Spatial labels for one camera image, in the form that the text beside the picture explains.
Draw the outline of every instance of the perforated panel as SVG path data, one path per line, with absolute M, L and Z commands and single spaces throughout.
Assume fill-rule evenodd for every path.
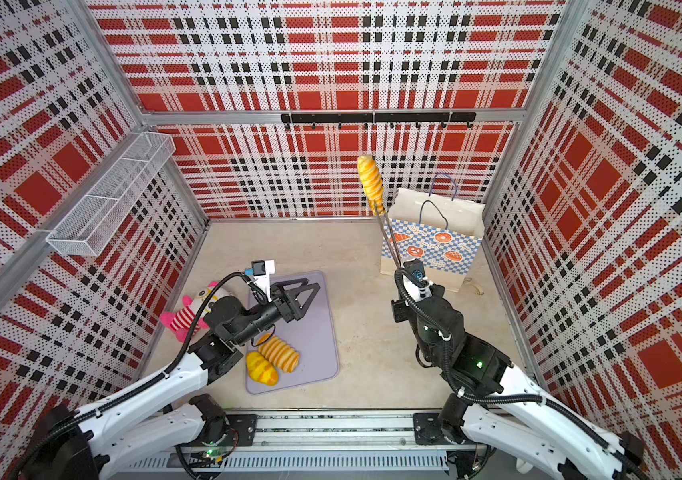
M 0 2 L 0 266 L 132 127 L 59 2 Z
M 199 233 L 160 172 L 103 254 L 52 254 L 2 309 L 0 478 L 50 408 L 136 379 Z
M 386 202 L 397 187 L 428 190 L 449 173 L 459 197 L 481 201 L 512 122 L 494 124 L 172 125 L 175 159 L 211 217 L 369 214 L 357 157 L 373 154 Z M 451 195 L 445 178 L 435 192 Z
M 682 2 L 593 2 L 490 216 L 548 388 L 682 478 Z
M 146 110 L 519 107 L 565 0 L 86 0 Z

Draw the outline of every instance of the shopping bag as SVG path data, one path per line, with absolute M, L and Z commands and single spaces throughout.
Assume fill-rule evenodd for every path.
M 442 175 L 455 186 L 449 175 Z M 484 205 L 457 200 L 455 193 L 452 198 L 442 197 L 433 194 L 433 189 L 434 179 L 428 194 L 399 188 L 389 218 L 400 256 L 420 258 L 430 280 L 458 292 L 485 233 Z M 381 273 L 392 275 L 395 265 L 386 241 L 381 246 Z

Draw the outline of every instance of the white wire basket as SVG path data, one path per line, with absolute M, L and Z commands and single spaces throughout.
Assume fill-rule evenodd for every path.
M 141 133 L 48 234 L 48 244 L 63 255 L 100 255 L 175 150 L 170 135 Z

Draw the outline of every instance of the striped plush toy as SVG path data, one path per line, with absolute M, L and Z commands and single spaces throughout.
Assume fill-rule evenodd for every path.
M 162 324 L 169 328 L 171 331 L 175 332 L 176 338 L 178 339 L 179 342 L 183 342 L 183 340 L 187 338 L 189 327 L 192 324 L 192 320 L 194 320 L 194 314 L 197 313 L 197 311 L 200 309 L 200 305 L 202 305 L 202 302 L 203 300 L 205 300 L 207 294 L 210 293 L 212 288 L 216 285 L 218 285 L 218 282 L 211 282 L 211 284 L 208 285 L 206 289 L 201 290 L 199 293 L 197 293 L 197 296 L 195 296 L 194 298 L 188 295 L 184 295 L 183 298 L 181 299 L 181 302 L 183 303 L 183 308 L 181 310 L 178 310 L 175 313 L 164 312 L 160 315 L 160 321 L 162 322 Z M 207 328 L 207 324 L 204 322 L 204 318 L 205 315 L 211 311 L 211 305 L 214 302 L 218 301 L 218 299 L 220 299 L 222 296 L 228 295 L 230 295 L 230 293 L 225 291 L 223 288 L 218 289 L 216 294 L 213 295 L 212 300 L 208 302 L 207 307 L 205 308 L 205 311 L 203 312 L 200 318 L 200 321 L 197 322 L 197 328 L 194 330 L 195 333 L 197 333 L 197 331 L 202 326 Z

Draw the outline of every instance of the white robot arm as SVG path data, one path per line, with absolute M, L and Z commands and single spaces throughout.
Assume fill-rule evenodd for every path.
M 273 273 L 266 265 L 254 267 L 258 276 Z M 223 297 L 205 318 L 211 329 L 188 350 L 187 338 L 182 353 L 162 370 L 76 412 L 54 408 L 40 422 L 16 476 L 22 471 L 27 480 L 106 480 L 154 452 L 225 438 L 230 430 L 226 413 L 208 395 L 151 416 L 226 374 L 242 358 L 235 345 L 269 330 L 278 318 L 303 318 L 319 289 L 306 279 L 276 283 L 267 302 L 255 282 L 237 275 L 259 290 L 259 305 L 245 310 L 236 297 Z M 300 285 L 286 290 L 296 283 Z M 406 261 L 395 273 L 395 283 L 400 293 L 392 302 L 395 321 L 410 323 L 417 357 L 420 352 L 432 366 L 440 366 L 454 391 L 439 415 L 446 439 L 500 448 L 519 459 L 521 472 L 535 466 L 557 480 L 621 480 L 630 472 L 645 478 L 639 469 L 642 443 L 636 437 L 616 436 L 580 417 L 512 365 L 509 357 L 464 331 L 463 315 L 442 298 L 442 287 L 425 278 L 419 260 Z M 298 304 L 298 294 L 308 290 L 312 294 Z M 490 412 L 488 405 L 499 406 L 515 419 Z
M 257 279 L 268 279 L 274 273 L 273 261 L 253 262 L 247 272 L 253 272 Z M 221 297 L 205 316 L 210 330 L 190 346 L 194 327 L 208 301 L 219 286 L 235 276 L 246 281 L 258 304 L 245 310 L 236 297 Z M 269 295 L 258 283 L 270 287 Z M 40 420 L 10 478 L 15 480 L 23 473 L 26 480 L 105 480 L 120 468 L 164 448 L 192 441 L 220 442 L 231 428 L 226 413 L 208 395 L 193 397 L 175 411 L 151 417 L 229 372 L 243 357 L 236 346 L 268 331 L 279 319 L 302 319 L 319 291 L 319 284 L 307 279 L 271 286 L 258 283 L 236 272 L 213 287 L 197 311 L 179 355 L 162 370 L 74 412 L 63 405 L 53 408 Z M 309 295 L 301 303 L 298 296 L 305 292 Z
M 445 289 L 425 277 L 418 259 L 395 272 L 400 298 L 395 322 L 408 321 L 421 353 L 439 366 L 454 393 L 439 420 L 451 442 L 477 442 L 516 456 L 520 470 L 536 466 L 557 480 L 645 478 L 642 442 L 600 428 L 560 403 L 488 342 L 464 331 L 463 315 L 442 298 Z M 486 408 L 495 405 L 521 423 Z

